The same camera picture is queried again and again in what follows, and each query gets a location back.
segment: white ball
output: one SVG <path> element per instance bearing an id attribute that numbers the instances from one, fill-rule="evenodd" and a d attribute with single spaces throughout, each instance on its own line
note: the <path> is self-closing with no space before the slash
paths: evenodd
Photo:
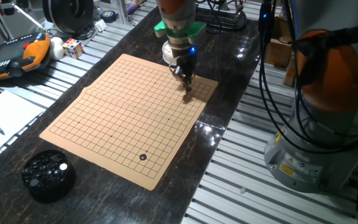
<path id="1" fill-rule="evenodd" d="M 62 46 L 64 44 L 63 40 L 60 37 L 54 37 L 50 41 L 55 43 L 55 45 Z"/>
<path id="2" fill-rule="evenodd" d="M 50 58 L 54 60 L 60 60 L 65 55 L 65 50 L 61 45 L 51 42 L 49 54 L 50 54 Z"/>

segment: cardboard box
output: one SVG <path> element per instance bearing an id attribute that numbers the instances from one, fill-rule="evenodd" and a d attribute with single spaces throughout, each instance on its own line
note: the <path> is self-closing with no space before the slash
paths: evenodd
<path id="1" fill-rule="evenodd" d="M 285 77 L 284 77 L 284 81 L 283 81 L 283 85 L 289 86 L 289 87 L 294 87 L 294 82 L 295 82 L 295 77 L 296 77 L 296 70 L 295 70 L 295 55 L 292 53 L 291 54 L 291 60 L 290 60 L 290 64 L 287 68 L 287 72 L 285 73 Z"/>
<path id="2" fill-rule="evenodd" d="M 265 62 L 272 65 L 287 67 L 290 63 L 292 48 L 277 39 L 272 39 L 266 48 Z"/>
<path id="3" fill-rule="evenodd" d="M 285 19 L 278 16 L 275 17 L 272 38 L 281 40 L 282 42 L 286 43 L 291 41 L 290 30 Z"/>

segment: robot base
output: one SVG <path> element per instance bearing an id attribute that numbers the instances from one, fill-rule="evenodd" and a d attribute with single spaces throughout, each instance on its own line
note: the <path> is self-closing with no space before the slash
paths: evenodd
<path id="1" fill-rule="evenodd" d="M 284 133 L 296 138 L 287 128 Z M 312 147 L 296 138 L 297 145 Z M 280 134 L 266 145 L 264 159 L 267 169 L 283 185 L 300 192 L 337 192 L 358 165 L 358 148 L 336 154 L 312 154 L 290 145 Z"/>

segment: wooden board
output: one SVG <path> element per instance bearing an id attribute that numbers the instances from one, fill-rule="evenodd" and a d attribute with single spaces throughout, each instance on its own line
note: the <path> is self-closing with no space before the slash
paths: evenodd
<path id="1" fill-rule="evenodd" d="M 123 54 L 40 137 L 153 190 L 217 85 Z"/>

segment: rubik's cube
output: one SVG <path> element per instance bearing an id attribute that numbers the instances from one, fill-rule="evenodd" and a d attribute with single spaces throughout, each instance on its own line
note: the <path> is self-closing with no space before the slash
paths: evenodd
<path id="1" fill-rule="evenodd" d="M 65 55 L 73 59 L 78 59 L 84 53 L 81 41 L 75 39 L 68 39 L 63 44 L 63 49 L 65 49 Z"/>

